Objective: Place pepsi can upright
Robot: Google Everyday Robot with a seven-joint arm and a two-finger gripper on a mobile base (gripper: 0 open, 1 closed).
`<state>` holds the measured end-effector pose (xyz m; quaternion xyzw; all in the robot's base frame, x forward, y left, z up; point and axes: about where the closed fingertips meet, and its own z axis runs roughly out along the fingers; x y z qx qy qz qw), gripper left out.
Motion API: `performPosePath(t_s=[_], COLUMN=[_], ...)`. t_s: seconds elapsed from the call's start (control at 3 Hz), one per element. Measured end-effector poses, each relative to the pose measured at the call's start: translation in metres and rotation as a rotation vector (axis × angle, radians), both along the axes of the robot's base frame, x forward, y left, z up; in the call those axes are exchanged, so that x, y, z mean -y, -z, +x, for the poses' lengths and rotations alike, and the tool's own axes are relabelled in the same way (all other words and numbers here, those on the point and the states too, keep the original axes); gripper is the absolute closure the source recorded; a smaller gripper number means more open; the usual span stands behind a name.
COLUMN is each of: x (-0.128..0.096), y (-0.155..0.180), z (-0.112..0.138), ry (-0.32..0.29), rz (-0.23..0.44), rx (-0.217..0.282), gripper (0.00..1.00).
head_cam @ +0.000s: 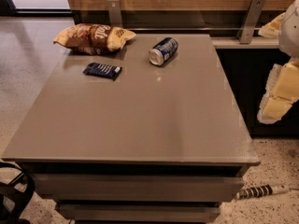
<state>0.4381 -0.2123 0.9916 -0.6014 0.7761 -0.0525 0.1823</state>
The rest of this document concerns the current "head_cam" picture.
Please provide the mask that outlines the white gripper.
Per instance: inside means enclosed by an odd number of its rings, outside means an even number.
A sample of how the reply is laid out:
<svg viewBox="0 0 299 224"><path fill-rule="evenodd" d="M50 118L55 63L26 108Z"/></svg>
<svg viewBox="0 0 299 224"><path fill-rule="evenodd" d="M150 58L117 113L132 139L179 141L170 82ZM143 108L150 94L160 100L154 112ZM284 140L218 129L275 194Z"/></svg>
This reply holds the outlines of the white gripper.
<svg viewBox="0 0 299 224"><path fill-rule="evenodd" d="M299 0L286 12L264 25L258 35L278 38L279 49L290 57L299 57ZM284 65L274 64L270 70L265 94L259 105L258 121L274 124L299 100L299 61L291 60Z"/></svg>

